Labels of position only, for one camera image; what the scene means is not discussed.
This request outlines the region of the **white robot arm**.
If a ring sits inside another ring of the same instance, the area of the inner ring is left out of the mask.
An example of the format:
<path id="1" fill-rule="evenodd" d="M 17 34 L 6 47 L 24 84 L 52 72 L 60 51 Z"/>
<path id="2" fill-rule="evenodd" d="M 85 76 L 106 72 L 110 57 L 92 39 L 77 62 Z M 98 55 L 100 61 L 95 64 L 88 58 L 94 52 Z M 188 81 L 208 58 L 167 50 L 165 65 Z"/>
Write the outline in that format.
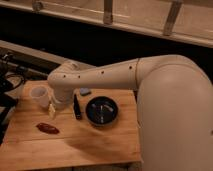
<path id="1" fill-rule="evenodd" d="M 181 55 L 138 58 L 77 70 L 66 61 L 48 75 L 59 108 L 76 88 L 132 89 L 143 171 L 213 171 L 213 83 Z"/>

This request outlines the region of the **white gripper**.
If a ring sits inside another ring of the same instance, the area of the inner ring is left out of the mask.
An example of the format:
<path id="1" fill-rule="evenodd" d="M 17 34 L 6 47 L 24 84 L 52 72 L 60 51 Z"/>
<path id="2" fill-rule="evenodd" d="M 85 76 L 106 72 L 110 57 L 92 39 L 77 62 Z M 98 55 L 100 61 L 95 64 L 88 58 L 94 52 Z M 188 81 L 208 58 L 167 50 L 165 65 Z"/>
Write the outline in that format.
<path id="1" fill-rule="evenodd" d="M 49 105 L 49 116 L 55 116 L 56 110 L 63 110 L 73 103 L 74 99 L 74 90 L 65 90 L 65 89 L 54 89 L 51 96 L 51 101 Z"/>

